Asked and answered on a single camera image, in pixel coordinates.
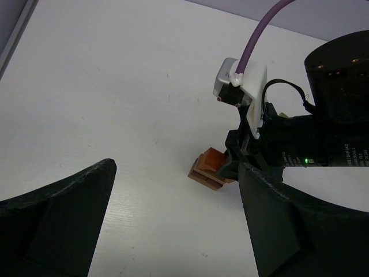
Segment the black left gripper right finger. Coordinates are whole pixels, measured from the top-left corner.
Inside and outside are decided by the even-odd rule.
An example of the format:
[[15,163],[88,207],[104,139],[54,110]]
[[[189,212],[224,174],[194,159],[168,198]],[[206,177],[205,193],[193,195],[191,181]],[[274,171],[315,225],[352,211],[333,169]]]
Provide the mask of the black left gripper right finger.
[[259,276],[368,275],[368,213],[310,196],[247,163],[238,181]]

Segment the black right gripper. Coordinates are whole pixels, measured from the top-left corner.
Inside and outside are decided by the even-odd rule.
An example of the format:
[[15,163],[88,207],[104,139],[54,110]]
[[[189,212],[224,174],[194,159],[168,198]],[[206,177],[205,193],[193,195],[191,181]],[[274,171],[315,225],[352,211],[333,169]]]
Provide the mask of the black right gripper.
[[227,158],[216,174],[223,179],[238,181],[239,165],[248,163],[266,175],[283,181],[284,166],[274,166],[268,161],[265,140],[255,139],[247,122],[248,106],[238,107],[240,124],[238,129],[228,132],[225,147]]

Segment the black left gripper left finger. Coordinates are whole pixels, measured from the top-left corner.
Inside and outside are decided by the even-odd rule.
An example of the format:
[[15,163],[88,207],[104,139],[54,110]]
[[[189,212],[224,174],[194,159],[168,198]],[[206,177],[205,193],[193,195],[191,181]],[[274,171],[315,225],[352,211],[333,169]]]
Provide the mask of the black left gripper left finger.
[[1,276],[87,276],[115,175],[103,159],[1,201]]

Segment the tan long rectangular wood block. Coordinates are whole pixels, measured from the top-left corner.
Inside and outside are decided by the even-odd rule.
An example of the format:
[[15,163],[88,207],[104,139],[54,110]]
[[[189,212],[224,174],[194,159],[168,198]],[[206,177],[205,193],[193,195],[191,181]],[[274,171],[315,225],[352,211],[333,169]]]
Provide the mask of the tan long rectangular wood block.
[[214,191],[221,189],[224,185],[196,171],[189,172],[188,177]]

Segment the orange arch wood block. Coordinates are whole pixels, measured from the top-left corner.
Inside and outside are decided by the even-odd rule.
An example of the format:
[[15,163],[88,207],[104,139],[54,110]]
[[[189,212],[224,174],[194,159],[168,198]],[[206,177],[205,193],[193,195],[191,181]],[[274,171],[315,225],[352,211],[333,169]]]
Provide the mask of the orange arch wood block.
[[228,155],[210,147],[203,153],[201,168],[217,172],[225,165],[227,159]]

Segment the light tan rectangular wood block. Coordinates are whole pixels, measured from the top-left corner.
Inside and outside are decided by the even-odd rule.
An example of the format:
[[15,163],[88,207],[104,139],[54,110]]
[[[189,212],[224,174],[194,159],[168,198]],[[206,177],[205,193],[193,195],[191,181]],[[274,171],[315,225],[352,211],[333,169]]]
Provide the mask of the light tan rectangular wood block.
[[221,178],[220,176],[218,176],[216,174],[215,171],[212,171],[212,170],[208,170],[208,169],[202,169],[201,166],[202,166],[202,159],[203,159],[203,154],[201,154],[195,161],[194,163],[194,171],[203,175],[203,176],[206,176],[207,178],[210,178],[214,181],[217,181],[217,182],[223,182],[224,179]]

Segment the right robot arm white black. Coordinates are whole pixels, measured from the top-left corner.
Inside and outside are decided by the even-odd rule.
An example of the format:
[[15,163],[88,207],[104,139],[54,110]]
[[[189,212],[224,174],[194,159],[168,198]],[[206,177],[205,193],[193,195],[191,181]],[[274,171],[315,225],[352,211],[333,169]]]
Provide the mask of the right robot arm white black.
[[226,160],[216,170],[237,179],[246,162],[281,179],[285,167],[368,166],[368,31],[331,40],[311,52],[304,65],[314,101],[297,88],[306,115],[283,117],[266,99],[266,66],[250,62],[244,82],[230,82],[238,61],[224,60],[214,82],[220,102],[238,109],[240,124],[228,133]]

